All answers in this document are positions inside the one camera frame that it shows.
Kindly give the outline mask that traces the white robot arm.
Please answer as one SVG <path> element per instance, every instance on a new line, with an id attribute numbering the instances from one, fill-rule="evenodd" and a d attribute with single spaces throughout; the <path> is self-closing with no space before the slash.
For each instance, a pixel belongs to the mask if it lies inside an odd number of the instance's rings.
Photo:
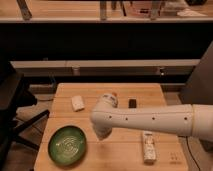
<path id="1" fill-rule="evenodd" d="M 113 128 L 196 137 L 213 142 L 213 105 L 184 104 L 148 108 L 118 108 L 118 98 L 103 94 L 90 120 L 97 137 L 107 138 Z"/>

